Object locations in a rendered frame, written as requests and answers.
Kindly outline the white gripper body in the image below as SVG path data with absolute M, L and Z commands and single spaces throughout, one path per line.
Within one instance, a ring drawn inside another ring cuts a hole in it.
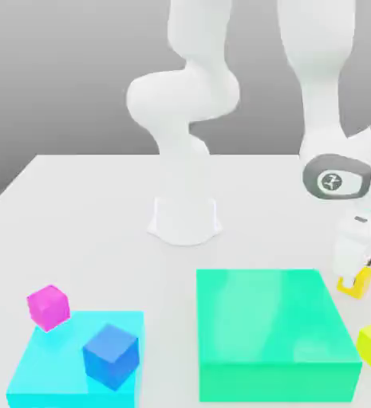
M 343 278 L 355 278 L 371 265 L 371 233 L 338 230 L 334 242 L 333 271 Z

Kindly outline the small yellow cube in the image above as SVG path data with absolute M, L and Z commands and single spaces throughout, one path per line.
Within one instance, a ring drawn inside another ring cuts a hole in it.
M 344 278 L 340 277 L 337 282 L 337 290 L 352 298 L 360 300 L 367 292 L 371 282 L 371 267 L 365 266 L 353 280 L 351 287 L 344 285 Z

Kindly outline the small blue cube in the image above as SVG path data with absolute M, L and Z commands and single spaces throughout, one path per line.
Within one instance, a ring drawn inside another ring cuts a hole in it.
M 82 353 L 86 375 L 116 391 L 140 364 L 139 337 L 106 324 Z

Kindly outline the small pink cube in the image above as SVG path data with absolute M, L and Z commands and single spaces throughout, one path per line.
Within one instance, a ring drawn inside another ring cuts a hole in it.
M 49 332 L 70 318 L 67 295 L 50 284 L 26 297 L 30 317 L 44 332 Z

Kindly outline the large green box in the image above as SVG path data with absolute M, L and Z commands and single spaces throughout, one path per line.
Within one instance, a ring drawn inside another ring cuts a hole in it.
M 362 362 L 319 271 L 196 273 L 202 402 L 351 402 Z

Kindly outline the large cyan box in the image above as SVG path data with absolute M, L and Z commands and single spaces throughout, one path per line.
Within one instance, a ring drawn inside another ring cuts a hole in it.
M 52 331 L 36 327 L 6 391 L 10 408 L 140 408 L 142 368 L 114 391 L 85 373 L 83 347 L 112 324 L 139 339 L 144 359 L 144 313 L 75 311 Z

